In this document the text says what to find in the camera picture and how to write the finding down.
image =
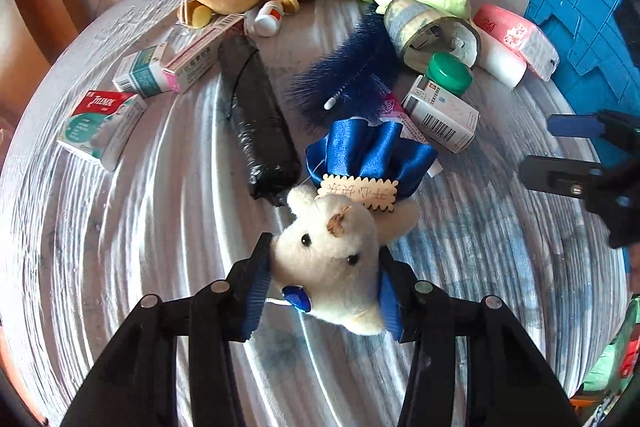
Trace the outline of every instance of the blue plastic basket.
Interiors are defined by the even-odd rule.
[[[640,71],[633,65],[613,12],[622,0],[529,0],[525,17],[551,40],[560,56],[553,80],[576,114],[640,109]],[[624,154],[602,140],[604,164]]]

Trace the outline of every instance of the metal rivet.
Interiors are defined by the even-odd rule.
[[[489,295],[484,300],[484,303],[486,304],[487,308],[491,308],[492,310],[498,310],[502,308],[502,300],[499,297],[496,297],[495,295]]]
[[[156,295],[145,295],[140,301],[140,306],[143,308],[153,308],[156,304],[158,304],[158,296]]]
[[[433,291],[433,284],[429,281],[418,281],[414,285],[414,290],[422,294],[431,293]]]
[[[231,289],[231,285],[224,279],[215,281],[214,283],[211,284],[211,291],[213,293],[226,293],[230,289]]]
[[[629,196],[618,196],[616,198],[616,203],[619,206],[623,206],[625,208],[629,208],[631,206],[631,204],[633,203],[633,201],[631,200],[631,198]]]

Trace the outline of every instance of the pink tissue package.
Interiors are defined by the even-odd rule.
[[[491,4],[480,7],[474,22],[520,56],[542,80],[551,79],[560,58],[553,44],[533,22]]]

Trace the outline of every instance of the green round container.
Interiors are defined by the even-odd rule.
[[[434,53],[425,74],[456,96],[462,96],[474,81],[471,70],[460,60],[448,53]]]

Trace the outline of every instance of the scalloped edge tag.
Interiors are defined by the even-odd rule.
[[[318,197],[341,194],[372,210],[393,212],[398,193],[396,187],[398,187],[398,181],[325,174],[318,188]]]

